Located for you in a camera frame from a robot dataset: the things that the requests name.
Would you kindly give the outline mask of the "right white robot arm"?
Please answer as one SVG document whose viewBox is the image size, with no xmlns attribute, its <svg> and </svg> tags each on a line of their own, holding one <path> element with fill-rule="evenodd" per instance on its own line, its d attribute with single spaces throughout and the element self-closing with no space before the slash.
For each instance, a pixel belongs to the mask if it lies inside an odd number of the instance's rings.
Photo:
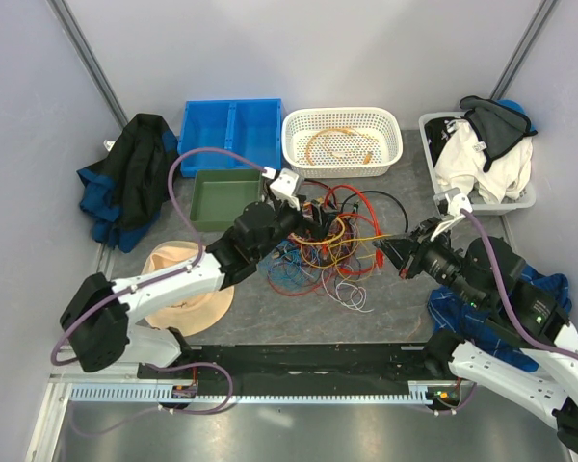
<svg viewBox="0 0 578 462">
<path fill-rule="evenodd" d="M 441 220 L 429 218 L 413 231 L 374 242 L 403 279 L 427 274 L 461 302 L 486 313 L 485 325 L 508 346 L 535 361 L 539 378 L 478 346 L 456 328 L 444 327 L 427 341 L 424 372 L 449 373 L 488 388 L 531 412 L 556 431 L 578 455 L 578 331 L 561 304 L 522 279 L 524 260 L 504 241 L 488 235 L 471 217 L 479 236 L 464 252 L 452 248 Z"/>
</svg>

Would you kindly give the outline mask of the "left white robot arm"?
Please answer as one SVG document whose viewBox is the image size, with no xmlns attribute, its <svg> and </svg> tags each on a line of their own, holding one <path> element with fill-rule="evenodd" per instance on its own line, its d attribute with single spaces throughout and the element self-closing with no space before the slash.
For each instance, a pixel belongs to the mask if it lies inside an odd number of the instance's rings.
<svg viewBox="0 0 578 462">
<path fill-rule="evenodd" d="M 192 355 L 174 327 L 145 328 L 140 320 L 179 301 L 235 286 L 290 235 L 322 239 L 334 212 L 302 209 L 283 202 L 254 202 L 223 235 L 195 257 L 165 269 L 110 281 L 88 276 L 60 317 L 62 340 L 84 372 L 99 372 L 118 361 L 148 363 L 171 378 L 192 367 Z"/>
</svg>

